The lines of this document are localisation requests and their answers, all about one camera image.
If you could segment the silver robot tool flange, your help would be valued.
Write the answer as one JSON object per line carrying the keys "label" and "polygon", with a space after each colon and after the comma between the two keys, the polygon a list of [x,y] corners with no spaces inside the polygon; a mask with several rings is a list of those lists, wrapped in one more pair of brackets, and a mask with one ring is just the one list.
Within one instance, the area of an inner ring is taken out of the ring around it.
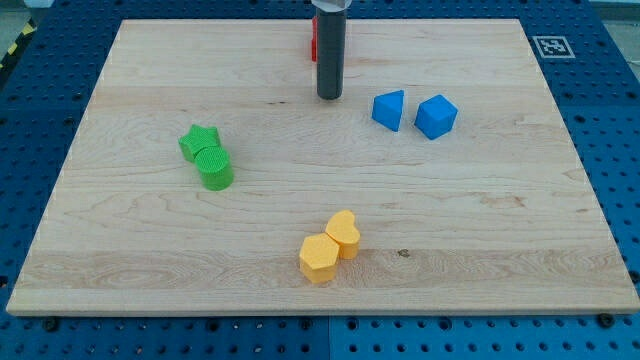
{"label": "silver robot tool flange", "polygon": [[352,0],[311,0],[311,3],[320,10],[346,10]]}

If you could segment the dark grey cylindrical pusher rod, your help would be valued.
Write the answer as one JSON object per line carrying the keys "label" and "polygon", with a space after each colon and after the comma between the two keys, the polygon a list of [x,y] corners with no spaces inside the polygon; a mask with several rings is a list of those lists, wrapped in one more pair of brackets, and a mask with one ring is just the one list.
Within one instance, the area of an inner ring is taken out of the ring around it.
{"label": "dark grey cylindrical pusher rod", "polygon": [[317,94],[324,100],[341,97],[344,79],[346,11],[316,10]]}

